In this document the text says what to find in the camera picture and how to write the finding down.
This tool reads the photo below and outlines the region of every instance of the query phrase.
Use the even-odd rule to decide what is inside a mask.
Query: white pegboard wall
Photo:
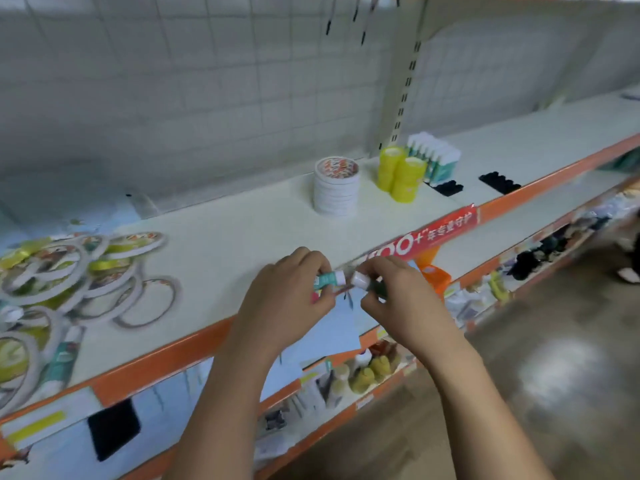
[[[629,11],[608,33],[569,92],[583,99],[640,82],[640,11]]]
[[[446,135],[535,109],[583,27],[562,16],[464,20],[422,42],[403,134]]]
[[[91,159],[163,212],[366,154],[396,10],[361,45],[331,1],[0,0],[0,172]]]

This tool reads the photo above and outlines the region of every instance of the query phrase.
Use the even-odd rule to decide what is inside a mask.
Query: person's shoe
[[[638,274],[630,267],[619,269],[618,276],[624,281],[634,285],[640,283],[640,276],[638,276]]]
[[[635,241],[628,237],[621,237],[616,240],[616,245],[626,253],[632,253],[635,249]]]

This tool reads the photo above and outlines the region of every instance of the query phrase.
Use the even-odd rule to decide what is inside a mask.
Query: gray floor
[[[622,266],[628,258],[603,242],[470,338],[559,480],[640,479],[640,286],[616,278]],[[454,479],[428,373],[273,478]]]

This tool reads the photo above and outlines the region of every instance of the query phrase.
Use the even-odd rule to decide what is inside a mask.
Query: orange plastic item
[[[418,269],[422,270],[427,266],[430,266],[433,260],[436,258],[436,254],[438,254],[439,250],[440,250],[439,246],[434,246],[432,248],[424,250],[423,252],[418,254],[418,256],[413,258],[413,261],[415,261],[416,265],[418,266]]]
[[[422,270],[424,279],[429,282],[439,297],[444,299],[444,291],[451,284],[451,275],[436,266],[427,266]]]

